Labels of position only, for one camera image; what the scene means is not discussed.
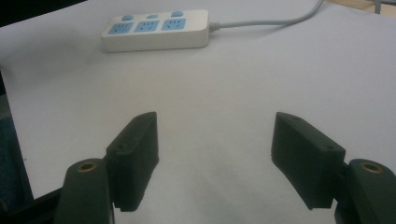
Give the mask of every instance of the white table surface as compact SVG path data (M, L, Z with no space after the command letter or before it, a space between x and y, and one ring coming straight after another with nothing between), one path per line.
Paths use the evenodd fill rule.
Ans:
M209 10L212 21L286 19L316 0L92 0L0 28L0 69L35 197L102 158L135 116L158 113L160 163L117 223L334 223L271 162L276 111L396 171L396 20L324 4L289 27L221 30L203 49L106 53L125 14Z

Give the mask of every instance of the white power strip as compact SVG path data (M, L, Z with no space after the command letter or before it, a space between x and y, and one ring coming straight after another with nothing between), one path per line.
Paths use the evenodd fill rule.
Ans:
M109 52L202 48L209 43L209 12L186 10L119 16L101 33Z

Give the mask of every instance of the outlet socket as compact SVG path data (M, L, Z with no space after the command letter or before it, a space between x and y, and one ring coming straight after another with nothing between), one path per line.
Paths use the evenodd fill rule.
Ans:
M186 19L166 20L163 22L163 31L166 30L182 30L186 25Z
M108 31L108 34L109 35L127 34L131 30L133 25L134 25L133 22L116 23L111 27L110 31Z
M154 32L157 29L159 21L141 21L134 29L135 33Z

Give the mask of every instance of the brass screw hole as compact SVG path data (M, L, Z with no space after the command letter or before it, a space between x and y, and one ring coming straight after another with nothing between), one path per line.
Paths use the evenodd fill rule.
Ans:
M364 170L374 173L374 174L382 174L384 172L380 166L370 163L370 162L362 162L361 167Z
M77 168L77 171L79 171L79 172L89 172L89 171L95 169L96 166L97 166L96 163L91 162L91 161L87 161L87 162L82 163L82 164Z

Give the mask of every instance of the electrical outlet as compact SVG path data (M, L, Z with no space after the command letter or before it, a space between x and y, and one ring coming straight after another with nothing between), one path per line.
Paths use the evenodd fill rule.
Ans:
M128 31L123 27L127 22L131 23ZM110 21L101 40L108 52L202 48L209 43L209 12L200 9L121 15Z
M162 30L182 30L186 25L186 19L166 20Z
M154 32L157 29L159 21L141 21L134 29L135 33Z
M127 34L132 26L134 25L133 22L125 22L125 23L117 23L114 24L110 31L108 31L109 35L120 35L120 34Z

